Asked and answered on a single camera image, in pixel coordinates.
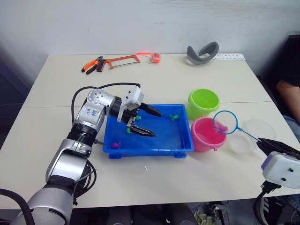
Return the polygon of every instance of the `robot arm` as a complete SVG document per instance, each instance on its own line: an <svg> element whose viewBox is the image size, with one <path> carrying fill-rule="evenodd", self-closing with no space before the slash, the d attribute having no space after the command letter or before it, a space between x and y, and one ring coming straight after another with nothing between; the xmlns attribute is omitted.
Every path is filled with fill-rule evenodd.
<svg viewBox="0 0 300 225"><path fill-rule="evenodd" d="M128 92L125 100L105 90L92 90L80 109L73 127L64 139L46 171L46 185L28 201L28 206L37 225L69 224L76 198L86 193L96 181L96 171L88 160L92 145L105 116L112 115L118 122L125 122L136 134L157 136L154 132L135 126L139 108L147 113L162 116L160 111L142 102L144 95L138 86ZM91 175L94 181L89 186ZM12 225L24 225L22 213Z"/></svg>

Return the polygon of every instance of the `white wall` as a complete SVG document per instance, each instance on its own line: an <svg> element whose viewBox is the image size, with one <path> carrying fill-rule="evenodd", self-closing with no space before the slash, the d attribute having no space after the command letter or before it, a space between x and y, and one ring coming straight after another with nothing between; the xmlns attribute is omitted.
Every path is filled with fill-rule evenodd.
<svg viewBox="0 0 300 225"><path fill-rule="evenodd" d="M300 0L0 0L0 55L30 83L48 54L185 53L211 41L258 74L299 30Z"/></svg>

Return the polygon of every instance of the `orange plier handle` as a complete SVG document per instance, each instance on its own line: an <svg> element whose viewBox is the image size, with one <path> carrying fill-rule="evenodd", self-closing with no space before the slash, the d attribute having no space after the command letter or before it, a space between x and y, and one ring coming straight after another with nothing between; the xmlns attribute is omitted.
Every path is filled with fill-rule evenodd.
<svg viewBox="0 0 300 225"><path fill-rule="evenodd" d="M81 72L85 72L87 69L92 67L92 68L90 68L89 70L86 71L87 75L90 74L91 72L93 72L97 68L97 66L98 66L98 64L99 64L99 62L102 58L103 58L103 56L99 56L95 60L92 60L91 62L85 64L84 67L81 69Z"/></svg>

